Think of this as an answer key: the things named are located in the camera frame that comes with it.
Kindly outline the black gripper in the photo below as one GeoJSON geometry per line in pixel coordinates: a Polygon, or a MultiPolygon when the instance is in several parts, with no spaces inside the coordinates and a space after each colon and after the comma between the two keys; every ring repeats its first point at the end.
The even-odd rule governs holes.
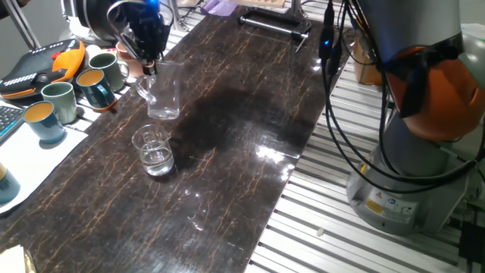
{"type": "Polygon", "coordinates": [[[133,36],[122,33],[120,42],[130,57],[142,65],[145,75],[156,74],[155,62],[164,59],[170,25],[164,23],[160,1],[134,1],[127,3],[125,15],[133,36]]]}

